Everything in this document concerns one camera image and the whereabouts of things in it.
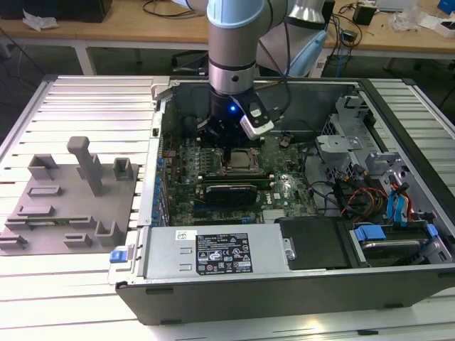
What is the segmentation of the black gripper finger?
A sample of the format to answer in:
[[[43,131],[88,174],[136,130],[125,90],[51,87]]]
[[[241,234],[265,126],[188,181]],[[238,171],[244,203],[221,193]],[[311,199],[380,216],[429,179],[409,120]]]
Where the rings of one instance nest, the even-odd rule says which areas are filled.
[[[245,131],[243,130],[239,122],[231,123],[229,126],[229,153],[234,148],[243,147],[245,144],[249,143],[249,138],[247,137]]]
[[[222,120],[208,117],[197,125],[197,132],[205,144],[222,150],[225,162],[231,160],[230,132],[225,128]]]

